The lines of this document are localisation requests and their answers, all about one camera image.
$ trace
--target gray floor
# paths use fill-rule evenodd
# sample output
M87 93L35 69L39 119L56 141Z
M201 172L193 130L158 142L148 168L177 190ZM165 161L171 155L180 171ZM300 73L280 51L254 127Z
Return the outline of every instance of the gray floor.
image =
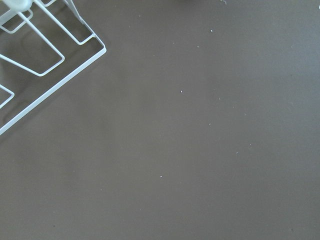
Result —
M319 1L75 3L108 52L0 137L1 240L320 238Z

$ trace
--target white wire rack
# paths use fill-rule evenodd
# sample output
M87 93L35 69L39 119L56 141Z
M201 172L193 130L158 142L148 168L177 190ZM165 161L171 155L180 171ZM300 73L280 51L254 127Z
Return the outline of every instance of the white wire rack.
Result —
M72 0L62 0L68 8L73 12L75 17L90 31L90 35L84 40L78 40L48 9L50 5L54 4L57 0L43 1L43 0L22 0L22 1L30 1L30 4L35 4L41 11L43 11L52 21L55 22L77 45L82 46L87 43L92 38L95 38L102 46L101 50L83 62L81 65L72 70L67 76L59 80L54 86L48 89L45 93L39 96L35 101L30 103L26 108L24 108L20 113L18 113L15 117L9 120L0 128L0 135L3 134L7 129L9 129L13 124L15 124L18 120L20 120L23 116L25 116L28 112L30 112L33 108L35 108L38 104L40 104L44 99L54 93L57 89L63 86L66 82L68 82L71 78L101 57L104 53L106 53L107 49L104 43L100 40L100 38L96 35L96 33L88 26L88 24L81 18L79 12L77 11ZM9 30L4 27L4 24L10 21L13 17L19 16L21 18L21 23L15 27L13 30ZM48 38L31 22L34 13L31 9L27 9L25 12L18 11L16 9L9 9L7 12L0 16L0 29L5 31L7 34L16 33L23 25L27 24L58 56L59 60L52 66L48 67L46 70L42 72L38 72L34 69L31 69L3 54L0 53L0 59L3 61L7 61L35 76L43 77L60 66L66 59L63 53L59 51L59 49L50 41ZM0 103L1 108L5 107L15 96L14 92L6 88L5 86L0 84L0 88L7 92L10 97L7 98L4 102Z

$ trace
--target dish rack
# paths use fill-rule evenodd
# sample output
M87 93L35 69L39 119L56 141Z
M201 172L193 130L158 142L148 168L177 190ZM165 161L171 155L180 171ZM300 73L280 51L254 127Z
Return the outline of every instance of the dish rack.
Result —
M46 43L47 47L49 47L56 54L56 57L58 57L58 60L54 64L51 64L46 69L39 71L36 69L32 69L30 66L27 66L27 64L22 64L21 62L14 60L12 57L6 56L1 52L0 65L12 64L14 65L14 68L16 68L17 70L23 70L26 73L26 76L35 76L36 80L30 81L31 83L43 81L43 78L45 78L45 76L48 75L51 75L50 79L52 79L54 76L54 74L52 73L58 71L58 69L60 68L63 68L66 59L68 58L59 49L59 47L53 41L50 40L50 37L46 36L46 34L43 33L43 31L38 26L33 24L33 18L39 12L42 12L41 14L43 16L46 16L47 21L51 21L52 24L55 24L55 27L60 28L60 35L61 32L63 32L63 38L69 38L68 40L71 40L77 46L77 49L85 48L86 45L89 45L88 43L93 40L95 40L100 47L95 47L97 51L93 53L93 55L89 55L87 59L85 59L83 62L81 62L77 66L73 65L72 70L69 70L69 66L66 65L67 73L65 73L64 75L58 74L58 79L51 81L48 86L41 89L40 93L37 93L37 96L31 97L31 100L29 100L29 102L26 105L24 105L23 107L19 106L18 108L16 108L16 106L11 106L12 109L7 109L5 117L0 119L0 121L2 121L0 125L0 135L2 135L6 130L8 130L12 125L14 125L17 121L19 121L22 117L24 117L27 113L29 113L32 109L39 105L43 100L45 100L52 93L54 93L57 89L59 89L66 82L72 79L75 75L80 73L83 69L85 69L87 66L89 66L91 63L93 63L95 60L97 60L99 57L101 57L104 53L107 52L106 46L101 41L101 39L79 15L79 12L72 0L3 0L3 2L5 5L3 3L2 5L7 6L7 11L0 15L0 32L2 31L2 34L14 36L22 28L26 28L28 26L29 30L32 30L33 34L36 34L38 38L40 38L44 43ZM82 24L82 26L86 28L88 36L80 40L79 37L76 37L75 34L73 34L72 31L68 29L68 26L66 26L64 23L58 20L55 14L49 9L54 4L57 4L57 2L62 2L64 6L67 6L69 12L71 11L73 13L73 17L76 17L76 19ZM36 8L37 13L34 13L32 8ZM12 19L17 18L20 19L18 24L13 29L9 29L7 27L8 22L10 22ZM2 85L2 83L3 81L0 78L0 92L2 91L6 95L6 97L4 99L2 98L2 101L0 102L0 113L6 108L9 108L10 104L16 97L15 91L13 89L10 89L10 87L7 85Z

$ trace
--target white plastic object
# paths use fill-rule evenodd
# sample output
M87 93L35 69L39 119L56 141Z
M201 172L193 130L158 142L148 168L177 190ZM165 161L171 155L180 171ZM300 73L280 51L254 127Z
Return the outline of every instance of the white plastic object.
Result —
M3 0L3 2L16 12L25 12L29 10L32 5L32 0Z
M47 37L31 22L31 18L33 17L33 12L30 10L30 6L32 5L32 3L35 3L46 15L48 15L77 45L79 46L85 45L85 43L87 43L90 39L95 38L101 44L102 49L96 52L93 56L91 56L81 65L71 70L71 72L68 75L60 79L54 86L52 86L45 93L39 96L36 100L34 100L31 104L29 104L16 116L10 119L7 123L5 123L3 126L0 126L0 135L2 135L18 120L24 117L27 113L29 113L32 109L34 109L38 104L40 104L43 100L49 97L61 86L63 86L66 82L68 82L70 79L72 79L74 76L80 73L83 69L85 69L87 66L89 66L91 63L93 63L95 60L97 60L99 57L101 57L104 53L107 52L107 49L104 43L100 40L100 38L96 35L96 33L88 26L88 24L81 18L72 0L63 0L63 2L69 7L69 9L73 12L75 17L91 32L91 34L82 41L79 41L49 10L46 9L46 7L52 5L54 2L56 2L56 0L51 0L46 4L43 3L41 0L3 0L3 1L10 8L10 10L4 13L3 15L0 15L0 29L4 30L8 34L13 34L16 31L18 31L24 24L27 24L40 38L43 39L43 41L45 41L56 52L57 55L59 55L60 60L56 64L49 67L44 72L36 72L24 66L23 64L9 57L4 56L3 54L0 54L0 60L1 59L5 60L38 77L45 76L46 74L53 71L55 68L60 66L65 61L65 56L63 55L63 53L61 53L59 49L56 46L54 46L54 44L49 39L47 39ZM22 13L25 11L29 11L30 14L28 17ZM3 25L17 15L22 19L22 23L12 31L9 31L6 28L4 28ZM13 93L13 91L9 90L8 88L4 87L1 84L0 84L0 89L10 94L9 98L7 98L3 103L0 103L0 110L1 110L1 108L6 107L5 105L10 104L9 101L11 101L14 98L15 94Z

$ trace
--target white dish drainer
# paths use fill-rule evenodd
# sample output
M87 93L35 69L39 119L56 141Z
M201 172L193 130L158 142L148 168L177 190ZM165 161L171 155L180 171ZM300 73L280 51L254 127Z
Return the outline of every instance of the white dish drainer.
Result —
M93 63L95 60L97 60L99 57L101 57L104 53L107 52L106 46L104 43L100 40L100 38L96 35L96 33L88 26L88 24L81 18L79 15L79 12L77 11L74 3L72 0L61 0L63 1L68 8L73 12L75 17L90 31L90 35L82 40L79 41L47 8L54 4L58 0L21 0L21 1L30 1L30 4L35 4L39 9L41 9L52 21L54 21L64 32L67 34L77 45L82 46L85 43L87 43L92 38L95 38L102 46L101 50L99 50L97 53L95 53L93 56L91 56L89 59L87 59L85 62L80 64L78 67L76 67L74 70L72 70L68 75L63 77L61 80L59 80L54 86L52 86L50 89L48 89L45 93L43 93L41 96L39 96L36 100L34 100L32 103L30 103L27 107L25 107L20 113L18 113L16 116L14 116L12 119L10 119L7 123L5 123L0 128L0 135L2 135L6 130L8 130L12 125L14 125L17 121L19 121L22 117L24 117L27 113L29 113L32 109L34 109L38 104L40 104L43 100L45 100L47 97L49 97L52 93L54 93L57 89L59 89L61 86L63 86L66 82L68 82L70 79L72 79L75 75L77 75L79 72L81 72L83 69L85 69L87 66L89 66L91 63ZM46 69L43 72L37 72L23 64L20 64L19 62L3 55L0 53L0 62L7 61L35 76L43 77L56 69L58 66L60 66L66 59L66 57L57 49L57 47L54 46L54 44L48 40L48 38L31 22L32 17L34 16L34 13L30 8L24 9L25 13L14 9L14 7L9 8L7 12L2 14L0 16L0 29L5 31L7 34L14 34L16 33L23 25L27 24L46 44L60 57L60 60L55 63L54 65L50 66L48 69ZM10 21L13 17L19 16L22 20L22 22L15 27L13 30L9 30L4 27L4 24ZM9 97L0 103L0 110L2 108L5 108L6 105L15 97L15 93L8 89L7 87L0 84L0 89L7 92L9 94Z

